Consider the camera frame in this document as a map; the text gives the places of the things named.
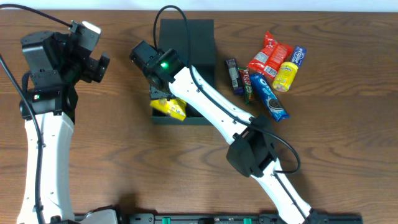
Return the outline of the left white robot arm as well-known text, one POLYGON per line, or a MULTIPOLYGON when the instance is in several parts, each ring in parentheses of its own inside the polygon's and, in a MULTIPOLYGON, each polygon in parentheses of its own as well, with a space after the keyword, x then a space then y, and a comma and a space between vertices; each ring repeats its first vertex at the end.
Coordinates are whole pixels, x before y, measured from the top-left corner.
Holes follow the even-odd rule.
POLYGON ((75 84, 100 82, 110 59, 90 57, 101 31, 78 26, 69 34, 41 31, 22 38, 29 65, 23 89, 34 116, 20 104, 28 140, 27 177, 18 223, 72 222, 69 152, 78 95, 75 84))

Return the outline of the red snack bag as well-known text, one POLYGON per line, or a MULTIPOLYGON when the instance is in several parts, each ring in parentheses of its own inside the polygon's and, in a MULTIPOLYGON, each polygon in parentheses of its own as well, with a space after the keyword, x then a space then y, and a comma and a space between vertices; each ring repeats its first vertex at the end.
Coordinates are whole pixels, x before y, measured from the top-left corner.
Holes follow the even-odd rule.
POLYGON ((273 35, 267 31, 264 35, 263 48, 248 63, 247 68, 273 80, 282 63, 285 62, 292 52, 292 46, 278 42, 273 35))

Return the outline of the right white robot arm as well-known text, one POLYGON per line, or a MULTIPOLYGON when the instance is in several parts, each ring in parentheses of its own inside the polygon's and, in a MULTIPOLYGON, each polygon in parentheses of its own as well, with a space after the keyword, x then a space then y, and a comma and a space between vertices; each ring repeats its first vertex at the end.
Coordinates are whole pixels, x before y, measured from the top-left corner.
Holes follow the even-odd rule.
POLYGON ((274 144, 281 138, 266 129, 264 117, 255 118, 228 101, 174 49, 163 52, 142 41, 129 58, 156 88, 186 101, 221 133, 229 144, 228 162, 263 188, 285 223, 309 223, 312 208, 282 170, 274 144))

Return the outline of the yellow snack bag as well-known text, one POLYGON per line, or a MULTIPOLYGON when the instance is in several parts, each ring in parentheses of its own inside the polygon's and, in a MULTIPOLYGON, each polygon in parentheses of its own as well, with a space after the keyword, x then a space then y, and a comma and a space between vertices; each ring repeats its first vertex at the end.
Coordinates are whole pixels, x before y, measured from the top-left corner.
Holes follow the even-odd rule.
POLYGON ((183 121, 187 117, 187 102, 180 98, 151 100, 150 106, 180 121, 183 121))

